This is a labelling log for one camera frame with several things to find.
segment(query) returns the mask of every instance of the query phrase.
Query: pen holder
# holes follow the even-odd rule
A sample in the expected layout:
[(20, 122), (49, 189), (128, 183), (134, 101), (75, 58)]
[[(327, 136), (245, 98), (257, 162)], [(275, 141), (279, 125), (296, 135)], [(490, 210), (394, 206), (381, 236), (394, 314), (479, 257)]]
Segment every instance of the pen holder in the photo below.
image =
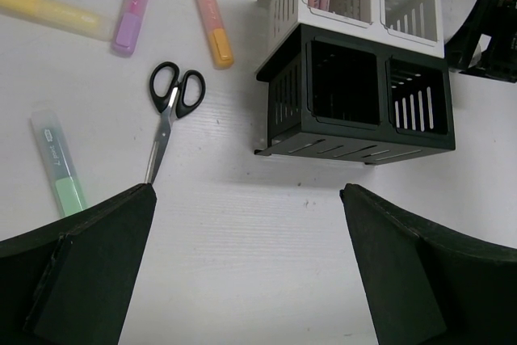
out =
[(258, 0), (269, 9), (268, 57), (301, 23), (444, 57), (440, 0), (330, 0), (328, 12), (308, 1)]
[(456, 148), (447, 62), (300, 25), (258, 72), (267, 149), (380, 165)]

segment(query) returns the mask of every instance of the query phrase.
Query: scissors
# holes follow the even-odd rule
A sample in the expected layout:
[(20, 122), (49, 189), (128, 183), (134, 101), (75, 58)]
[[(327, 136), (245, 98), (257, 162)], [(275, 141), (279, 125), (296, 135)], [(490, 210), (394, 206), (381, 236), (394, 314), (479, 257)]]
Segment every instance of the scissors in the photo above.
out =
[[(154, 89), (154, 79), (163, 69), (170, 69), (172, 71), (172, 81), (170, 82), (167, 92), (160, 96)], [(187, 81), (189, 78), (197, 78), (200, 83), (200, 97), (192, 105), (185, 103), (185, 93), (187, 91)], [(153, 99), (154, 106), (160, 114), (160, 125), (154, 136), (153, 150), (151, 151), (151, 158), (147, 166), (147, 174), (145, 175), (146, 183), (154, 183), (158, 169), (162, 164), (163, 156), (167, 144), (169, 143), (170, 131), (172, 124), (177, 119), (191, 114), (203, 102), (204, 94), (207, 90), (203, 74), (197, 70), (188, 70), (183, 75), (181, 81), (179, 80), (179, 67), (174, 62), (163, 62), (158, 65), (151, 74), (149, 80), (149, 92)]]

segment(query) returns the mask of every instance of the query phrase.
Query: white pen holder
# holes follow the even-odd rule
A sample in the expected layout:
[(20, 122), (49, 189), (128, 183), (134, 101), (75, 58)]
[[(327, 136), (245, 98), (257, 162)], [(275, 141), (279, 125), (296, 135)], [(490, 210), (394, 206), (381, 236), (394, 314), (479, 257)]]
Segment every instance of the white pen holder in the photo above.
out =
[(269, 8), (269, 57), (301, 23), (444, 57), (440, 0), (330, 0), (329, 11), (309, 0), (258, 0)]

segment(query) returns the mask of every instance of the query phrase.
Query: purple highlighter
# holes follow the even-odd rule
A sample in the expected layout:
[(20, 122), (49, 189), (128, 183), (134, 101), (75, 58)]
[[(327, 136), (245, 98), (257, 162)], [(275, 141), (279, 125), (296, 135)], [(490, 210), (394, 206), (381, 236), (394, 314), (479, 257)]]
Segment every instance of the purple highlighter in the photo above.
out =
[(137, 46), (148, 0), (124, 0), (119, 26), (111, 47), (117, 53), (131, 56)]

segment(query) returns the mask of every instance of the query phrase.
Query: yellow highlighter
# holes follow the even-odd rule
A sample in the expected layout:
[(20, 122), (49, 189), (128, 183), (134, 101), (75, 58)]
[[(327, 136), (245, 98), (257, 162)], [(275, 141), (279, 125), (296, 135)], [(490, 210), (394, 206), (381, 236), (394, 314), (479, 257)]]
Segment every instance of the yellow highlighter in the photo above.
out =
[(197, 0), (197, 4), (203, 18), (213, 60), (218, 68), (227, 69), (233, 65), (233, 53), (217, 0)]
[(0, 0), (0, 7), (30, 20), (97, 40), (111, 40), (115, 23), (109, 18), (53, 0)]

